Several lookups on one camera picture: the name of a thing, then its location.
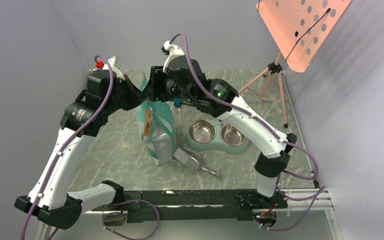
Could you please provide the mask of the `green pet food bag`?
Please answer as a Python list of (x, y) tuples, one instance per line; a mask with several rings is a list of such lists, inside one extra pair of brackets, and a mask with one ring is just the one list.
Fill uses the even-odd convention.
[(166, 102), (145, 98), (135, 108), (135, 116), (139, 136), (155, 165), (174, 162), (173, 154), (178, 145), (171, 107)]

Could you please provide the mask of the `metal food scoop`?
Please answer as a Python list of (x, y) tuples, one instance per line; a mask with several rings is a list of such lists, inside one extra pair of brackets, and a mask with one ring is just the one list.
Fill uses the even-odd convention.
[(195, 152), (178, 147), (173, 153), (173, 157), (190, 171), (205, 171), (214, 177), (222, 178), (218, 172), (205, 167), (204, 158)]

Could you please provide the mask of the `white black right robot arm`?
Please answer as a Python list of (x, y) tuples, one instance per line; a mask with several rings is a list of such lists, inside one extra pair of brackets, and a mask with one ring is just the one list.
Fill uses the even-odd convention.
[(260, 150), (254, 169), (258, 173), (256, 202), (268, 208), (275, 202), (278, 175), (290, 161), (289, 152), (296, 143), (293, 133), (276, 130), (262, 119), (227, 81), (208, 79), (199, 63), (185, 56), (175, 57), (167, 67), (150, 68), (148, 84), (143, 92), (153, 101), (172, 101), (182, 97), (198, 111), (229, 124), (244, 134)]

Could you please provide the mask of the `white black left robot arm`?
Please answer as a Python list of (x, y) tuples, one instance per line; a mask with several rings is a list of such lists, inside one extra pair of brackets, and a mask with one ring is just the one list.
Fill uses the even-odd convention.
[(111, 180), (82, 191), (69, 191), (80, 161), (109, 116), (118, 110), (132, 110), (145, 100), (127, 74), (112, 72), (113, 86), (108, 101), (97, 117), (78, 131), (99, 109), (110, 84), (109, 70), (90, 72), (86, 89), (64, 111), (58, 138), (45, 170), (30, 193), (15, 200), (15, 208), (24, 213), (31, 212), (49, 226), (67, 230), (89, 210), (103, 205), (117, 210), (123, 205), (124, 188)]

